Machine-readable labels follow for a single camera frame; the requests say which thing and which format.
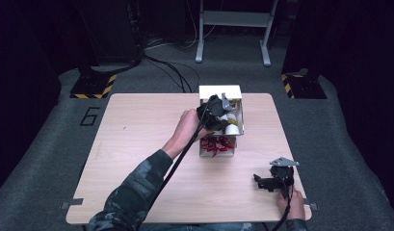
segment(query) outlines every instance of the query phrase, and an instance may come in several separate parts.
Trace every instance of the cardboard box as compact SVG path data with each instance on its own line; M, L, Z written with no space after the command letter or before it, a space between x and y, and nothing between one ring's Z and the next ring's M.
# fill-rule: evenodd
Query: cardboard box
M231 125L199 141L199 156L201 157L233 156L237 146L237 137L244 135L242 93L238 85L199 86L200 105L206 103L215 94L223 99L223 93L234 111L218 119L226 119Z

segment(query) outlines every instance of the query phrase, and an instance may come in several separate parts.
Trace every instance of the person's left hand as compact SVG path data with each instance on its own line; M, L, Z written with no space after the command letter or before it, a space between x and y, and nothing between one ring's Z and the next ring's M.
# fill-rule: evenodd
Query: person's left hand
M172 159L182 152L184 147L191 140L194 132L199 124L199 118L197 117L197 110L190 109L184 111L181 118L176 125L175 131L172 137L162 148ZM206 136L209 133L205 128L202 128L198 133L196 141Z

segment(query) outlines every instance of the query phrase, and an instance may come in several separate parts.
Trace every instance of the forearm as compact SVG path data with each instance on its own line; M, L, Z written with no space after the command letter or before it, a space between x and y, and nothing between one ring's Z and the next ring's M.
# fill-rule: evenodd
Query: forearm
M171 164L172 158L162 150L141 162L109 195L103 211L91 219L89 229L136 230Z
M287 231L308 231L307 223L303 219L286 220Z

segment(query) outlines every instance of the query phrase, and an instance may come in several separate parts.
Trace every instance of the striped warning tape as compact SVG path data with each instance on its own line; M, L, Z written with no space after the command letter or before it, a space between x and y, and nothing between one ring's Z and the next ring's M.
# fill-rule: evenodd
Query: striped warning tape
M302 75L289 75L293 77L302 77ZM283 81L284 89L286 90L287 96L289 98L295 98L295 95L292 92L292 88L290 87L289 81L287 79L287 75L282 74L281 75L281 80Z
M107 87L104 89L101 94L71 94L70 98L105 98L109 94L112 89L113 83L115 82L117 76L113 75L110 77L109 82L107 83Z

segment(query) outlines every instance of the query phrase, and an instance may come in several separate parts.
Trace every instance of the wooden table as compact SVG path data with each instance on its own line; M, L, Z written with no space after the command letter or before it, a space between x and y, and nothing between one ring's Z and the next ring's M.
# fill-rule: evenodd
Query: wooden table
M273 98L243 93L245 135L233 157L199 157L195 143L151 208L145 222L277 221L276 192L260 190L253 174L270 178L270 161L293 160ZM161 148L198 94L126 93L110 98L66 220L86 224L110 192L147 156ZM295 168L295 186L305 192ZM311 210L304 206L306 219Z

